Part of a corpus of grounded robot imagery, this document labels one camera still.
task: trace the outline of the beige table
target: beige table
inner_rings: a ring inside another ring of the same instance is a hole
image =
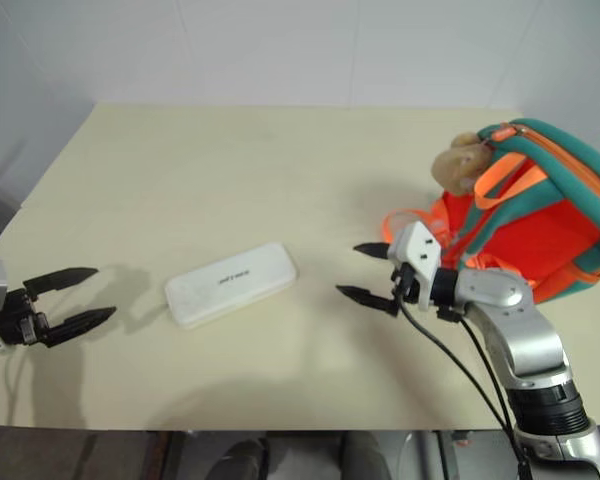
[[[99,329],[0,356],[0,424],[111,429],[495,427],[459,371],[404,320],[337,283],[388,293],[390,266],[351,251],[383,215],[439,194],[434,156],[515,112],[99,106],[0,239],[12,288],[101,272],[40,302],[52,321],[116,305]],[[165,281],[278,240],[295,286],[195,330]],[[600,285],[542,307],[600,422]],[[422,321],[486,376],[461,329]]]

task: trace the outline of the white wall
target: white wall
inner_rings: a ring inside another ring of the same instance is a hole
[[[600,0],[0,0],[14,204],[95,101],[514,107],[600,148]]]

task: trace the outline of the teddy bear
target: teddy bear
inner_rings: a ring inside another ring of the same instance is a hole
[[[476,133],[461,133],[453,139],[451,148],[436,157],[431,174],[452,195],[468,195],[489,167],[492,154]]]

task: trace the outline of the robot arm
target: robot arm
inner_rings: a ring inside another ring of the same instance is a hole
[[[355,249],[392,261],[394,299],[358,287],[338,287],[340,291],[392,315],[404,296],[423,311],[435,305],[442,319],[467,318],[484,337],[523,452],[541,460],[587,462],[600,476],[599,431],[585,413],[560,337],[537,310],[523,278],[499,269],[440,268],[440,245],[420,222],[407,226],[391,245]]]
[[[93,274],[95,268],[67,268],[23,282],[24,288],[8,292],[7,276],[0,261],[0,352],[6,353],[13,345],[43,343],[53,347],[97,327],[107,320],[115,307],[88,310],[50,327],[47,317],[36,312],[34,302],[38,295],[77,285]]]

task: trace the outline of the white case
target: white case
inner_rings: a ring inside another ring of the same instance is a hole
[[[176,323],[190,328],[279,292],[296,276],[282,244],[267,243],[174,277],[165,292]]]

